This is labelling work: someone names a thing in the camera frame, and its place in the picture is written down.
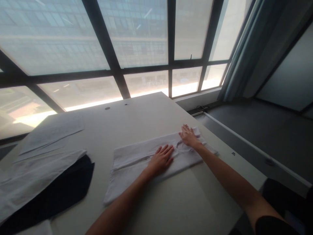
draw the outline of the tabletop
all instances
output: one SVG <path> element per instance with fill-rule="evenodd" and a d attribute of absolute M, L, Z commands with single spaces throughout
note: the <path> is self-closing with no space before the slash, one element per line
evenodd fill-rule
<path fill-rule="evenodd" d="M 162 92 L 68 113 L 82 115 L 84 130 L 71 135 L 65 147 L 45 155 L 87 149 L 95 169 L 85 199 L 52 220 L 55 235 L 84 234 L 105 210 L 103 199 L 115 148 L 178 132 L 183 123 L 198 126 L 203 138 L 219 152 L 218 157 L 257 190 L 266 180 L 265 175 Z M 11 166 L 26 138 L 0 161 L 2 170 Z M 201 163 L 149 187 L 126 234 L 226 235 L 242 213 L 207 165 Z"/>

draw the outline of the folded shirt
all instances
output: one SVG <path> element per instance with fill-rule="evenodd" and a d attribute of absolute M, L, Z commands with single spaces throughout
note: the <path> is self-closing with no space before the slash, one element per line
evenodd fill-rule
<path fill-rule="evenodd" d="M 0 223 L 85 154 L 86 150 L 77 150 L 14 163 L 0 178 Z"/>
<path fill-rule="evenodd" d="M 193 128 L 193 131 L 208 150 L 217 154 L 201 137 L 198 127 Z M 120 196 L 147 167 L 156 150 L 166 144 L 174 146 L 171 156 L 174 161 L 163 174 L 154 179 L 155 181 L 171 177 L 202 162 L 200 155 L 182 142 L 178 132 L 115 149 L 104 204 L 108 205 Z"/>

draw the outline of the person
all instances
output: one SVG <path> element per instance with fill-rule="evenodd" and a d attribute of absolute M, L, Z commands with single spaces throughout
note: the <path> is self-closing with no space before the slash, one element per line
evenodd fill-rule
<path fill-rule="evenodd" d="M 206 149 L 188 125 L 182 126 L 179 135 L 185 145 L 197 151 L 225 190 L 242 207 L 256 235 L 298 234 L 247 180 Z M 159 147 L 140 176 L 99 216 L 86 235 L 122 233 L 145 187 L 173 162 L 173 150 L 173 146 Z"/>

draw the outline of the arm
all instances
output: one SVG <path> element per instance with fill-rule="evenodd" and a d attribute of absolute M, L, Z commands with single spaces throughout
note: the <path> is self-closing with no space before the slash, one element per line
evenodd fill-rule
<path fill-rule="evenodd" d="M 197 151 L 225 190 L 247 213 L 253 229 L 255 229 L 256 221 L 264 215 L 270 215 L 284 221 L 245 178 L 206 149 L 196 138 L 192 129 L 183 125 L 179 135 L 184 144 Z"/>
<path fill-rule="evenodd" d="M 148 166 L 93 223 L 86 235 L 120 234 L 139 197 L 151 179 L 164 172 L 172 163 L 173 146 L 159 147 Z"/>

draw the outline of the window pane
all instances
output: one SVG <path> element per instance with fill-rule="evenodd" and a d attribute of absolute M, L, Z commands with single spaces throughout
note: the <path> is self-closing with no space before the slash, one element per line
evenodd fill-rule
<path fill-rule="evenodd" d="M 251 1 L 224 1 L 209 61 L 229 59 Z"/>
<path fill-rule="evenodd" d="M 158 71 L 124 75 L 131 97 L 162 91 L 169 96 L 169 72 Z"/>
<path fill-rule="evenodd" d="M 45 83 L 41 88 L 66 111 L 122 100 L 114 77 Z"/>
<path fill-rule="evenodd" d="M 166 0 L 98 3 L 121 68 L 168 64 Z"/>
<path fill-rule="evenodd" d="M 1 50 L 28 75 L 110 69 L 81 0 L 1 2 Z"/>
<path fill-rule="evenodd" d="M 175 60 L 202 57 L 212 3 L 213 0 L 176 1 Z"/>
<path fill-rule="evenodd" d="M 172 97 L 197 91 L 202 67 L 173 70 Z"/>
<path fill-rule="evenodd" d="M 25 86 L 0 89 L 0 139 L 31 132 L 52 114 L 56 112 Z"/>
<path fill-rule="evenodd" d="M 227 64 L 206 67 L 201 90 L 219 86 Z"/>

